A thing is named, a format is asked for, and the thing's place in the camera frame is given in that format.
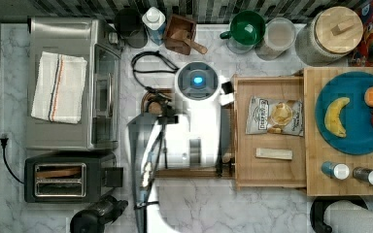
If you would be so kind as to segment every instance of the canister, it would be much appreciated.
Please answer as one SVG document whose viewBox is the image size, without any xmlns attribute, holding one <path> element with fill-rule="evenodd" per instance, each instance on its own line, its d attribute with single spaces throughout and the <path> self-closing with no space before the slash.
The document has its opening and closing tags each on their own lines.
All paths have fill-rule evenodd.
<svg viewBox="0 0 373 233">
<path fill-rule="evenodd" d="M 147 32 L 141 16 L 133 9 L 119 10 L 114 19 L 114 27 L 132 48 L 140 49 L 148 42 Z"/>
<path fill-rule="evenodd" d="M 155 7 L 151 7 L 143 16 L 142 21 L 147 27 L 151 40 L 157 45 L 163 43 L 162 36 L 165 31 L 165 15 Z"/>
<path fill-rule="evenodd" d="M 343 163 L 325 161 L 321 166 L 321 170 L 329 177 L 338 180 L 345 180 L 350 175 L 350 169 Z"/>
<path fill-rule="evenodd" d="M 362 22 L 354 11 L 333 7 L 319 13 L 298 33 L 295 50 L 308 65 L 327 65 L 352 51 L 362 33 Z"/>
</svg>

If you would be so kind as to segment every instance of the toaster slot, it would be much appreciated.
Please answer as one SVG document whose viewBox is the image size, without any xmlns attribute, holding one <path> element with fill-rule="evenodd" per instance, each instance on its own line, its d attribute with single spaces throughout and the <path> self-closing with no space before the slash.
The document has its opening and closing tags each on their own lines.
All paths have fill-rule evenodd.
<svg viewBox="0 0 373 233">
<path fill-rule="evenodd" d="M 35 165 L 35 196 L 85 197 L 84 163 Z"/>
</svg>

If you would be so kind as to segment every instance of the white countertop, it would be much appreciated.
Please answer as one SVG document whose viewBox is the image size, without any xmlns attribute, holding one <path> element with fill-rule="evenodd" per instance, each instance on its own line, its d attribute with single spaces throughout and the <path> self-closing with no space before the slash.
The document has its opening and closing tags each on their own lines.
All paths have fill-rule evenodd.
<svg viewBox="0 0 373 233">
<path fill-rule="evenodd" d="M 183 66 L 201 60 L 211 64 L 220 75 L 282 76 L 291 75 L 306 65 L 294 48 L 273 61 L 259 59 L 252 50 L 235 54 L 219 39 L 227 25 L 198 25 L 195 41 L 208 48 L 205 55 L 192 51 L 190 56 L 158 47 L 149 41 L 141 50 L 125 48 L 121 62 L 119 132 L 140 113 L 145 91 L 132 77 L 130 60 L 144 50 L 159 50 Z M 29 34 L 26 24 L 2 24 L 0 81 L 0 132 L 8 133 L 10 166 L 23 178 L 26 117 L 26 84 L 29 66 Z M 155 58 L 145 58 L 142 69 L 159 67 Z M 152 76 L 145 84 L 170 87 L 171 78 Z M 115 196 L 129 201 L 129 206 L 105 232 L 136 232 L 128 163 L 123 147 L 116 150 L 119 166 L 124 167 L 124 187 Z M 313 232 L 309 222 L 311 199 L 289 188 L 244 188 L 236 192 L 234 181 L 227 180 L 158 180 L 160 207 L 167 222 L 181 232 Z M 373 197 L 369 197 L 373 209 Z M 23 186 L 11 178 L 0 159 L 0 233 L 69 232 L 69 222 L 87 204 L 30 204 L 23 201 Z"/>
</svg>

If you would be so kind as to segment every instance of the wooden box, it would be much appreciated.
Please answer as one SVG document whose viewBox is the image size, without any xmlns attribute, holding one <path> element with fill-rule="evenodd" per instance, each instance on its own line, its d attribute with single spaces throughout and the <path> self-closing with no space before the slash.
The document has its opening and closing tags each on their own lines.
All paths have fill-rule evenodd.
<svg viewBox="0 0 373 233">
<path fill-rule="evenodd" d="M 373 152 L 349 155 L 333 148 L 322 137 L 315 119 L 315 105 L 322 88 L 333 78 L 350 71 L 373 75 L 373 68 L 321 67 L 304 69 L 304 110 L 307 161 L 307 194 L 309 196 L 373 195 L 373 186 L 353 178 L 355 167 L 373 168 Z M 345 163 L 350 175 L 343 181 L 324 175 L 321 166 L 325 161 Z"/>
<path fill-rule="evenodd" d="M 302 77 L 237 77 L 235 87 L 236 187 L 305 187 L 305 139 L 281 134 L 247 135 L 248 108 L 252 96 L 272 99 L 303 99 Z M 292 150 L 292 160 L 255 157 L 256 148 Z"/>
<path fill-rule="evenodd" d="M 183 41 L 172 39 L 171 36 L 179 30 L 185 30 L 189 32 L 188 38 L 193 41 L 195 39 L 195 27 L 196 21 L 187 17 L 181 17 L 174 14 L 171 15 L 168 23 L 166 24 L 165 32 L 163 34 L 165 47 L 177 53 L 189 55 L 190 47 Z"/>
</svg>

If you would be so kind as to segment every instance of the toaster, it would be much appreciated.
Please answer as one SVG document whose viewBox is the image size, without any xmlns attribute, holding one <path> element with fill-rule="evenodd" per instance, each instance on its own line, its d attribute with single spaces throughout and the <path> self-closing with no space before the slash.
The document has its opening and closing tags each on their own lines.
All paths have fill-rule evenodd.
<svg viewBox="0 0 373 233">
<path fill-rule="evenodd" d="M 113 153 L 56 151 L 25 160 L 24 199 L 35 203 L 96 202 L 122 186 Z"/>
</svg>

